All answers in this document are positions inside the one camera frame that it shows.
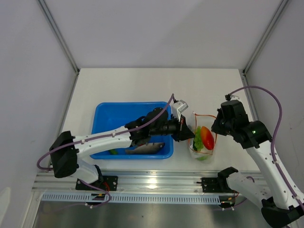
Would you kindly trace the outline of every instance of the clear bag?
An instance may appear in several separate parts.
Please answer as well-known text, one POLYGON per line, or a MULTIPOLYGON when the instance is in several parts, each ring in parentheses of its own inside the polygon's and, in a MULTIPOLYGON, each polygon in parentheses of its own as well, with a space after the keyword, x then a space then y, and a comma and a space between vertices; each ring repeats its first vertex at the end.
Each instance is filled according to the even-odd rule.
MULTIPOLYGON (((188 127, 195 133, 195 130, 197 127, 205 126, 211 131, 211 126, 213 125, 214 120, 216 119, 213 115, 199 115, 193 112, 192 117, 190 118, 190 122, 188 123, 188 127)), ((190 151, 190 154, 193 158, 195 158, 198 161, 207 161, 210 162, 211 158, 214 154, 214 148, 216 146, 216 142, 218 139, 218 135, 211 132, 213 138, 214 138, 214 147, 212 150, 208 150, 205 146, 203 149, 196 151, 193 149, 193 140, 194 139, 188 139, 188 148, 190 151)))

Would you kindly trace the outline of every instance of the gray toy fish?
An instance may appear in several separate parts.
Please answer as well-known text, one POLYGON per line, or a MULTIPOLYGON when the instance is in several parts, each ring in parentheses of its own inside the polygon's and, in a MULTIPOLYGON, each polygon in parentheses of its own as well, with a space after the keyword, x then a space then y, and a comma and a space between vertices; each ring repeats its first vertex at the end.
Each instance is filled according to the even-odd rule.
POLYGON ((156 154, 165 146, 163 142, 153 142, 135 148, 134 150, 125 150, 126 154, 156 154))

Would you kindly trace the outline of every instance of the gray floor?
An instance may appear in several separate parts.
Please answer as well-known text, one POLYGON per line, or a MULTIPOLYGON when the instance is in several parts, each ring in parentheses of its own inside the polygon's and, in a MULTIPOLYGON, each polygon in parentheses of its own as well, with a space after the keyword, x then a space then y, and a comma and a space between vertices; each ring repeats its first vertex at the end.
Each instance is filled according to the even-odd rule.
POLYGON ((269 228, 259 210, 245 202, 235 211, 218 206, 110 203, 89 209, 69 203, 42 202, 34 228, 269 228))

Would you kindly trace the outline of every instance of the blue plastic bin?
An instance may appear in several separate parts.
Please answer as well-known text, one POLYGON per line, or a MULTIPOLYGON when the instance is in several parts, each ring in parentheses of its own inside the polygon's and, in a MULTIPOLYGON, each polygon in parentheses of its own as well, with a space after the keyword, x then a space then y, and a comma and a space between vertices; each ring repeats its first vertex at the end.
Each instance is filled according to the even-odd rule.
MULTIPOLYGON (((138 119, 156 107, 164 108, 166 102, 119 102, 119 103, 101 103, 96 107, 92 134, 106 132, 124 126, 127 123, 138 119)), ((171 116, 171 107, 167 109, 169 118, 171 116)), ((91 155, 93 159, 166 159, 173 154, 173 139, 171 136, 153 136, 150 143, 165 143, 165 146, 157 154, 137 155, 125 154, 126 148, 116 149, 118 154, 112 155, 109 151, 100 152, 91 155)))

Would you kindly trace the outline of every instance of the red tomato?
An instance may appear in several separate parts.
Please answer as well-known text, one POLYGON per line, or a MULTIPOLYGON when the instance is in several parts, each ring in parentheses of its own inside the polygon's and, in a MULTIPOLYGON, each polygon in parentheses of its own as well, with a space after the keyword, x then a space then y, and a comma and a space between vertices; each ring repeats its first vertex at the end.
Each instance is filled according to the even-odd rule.
POLYGON ((213 150, 214 148, 214 138, 211 131, 207 127, 201 127, 200 130, 201 140, 207 150, 213 150))

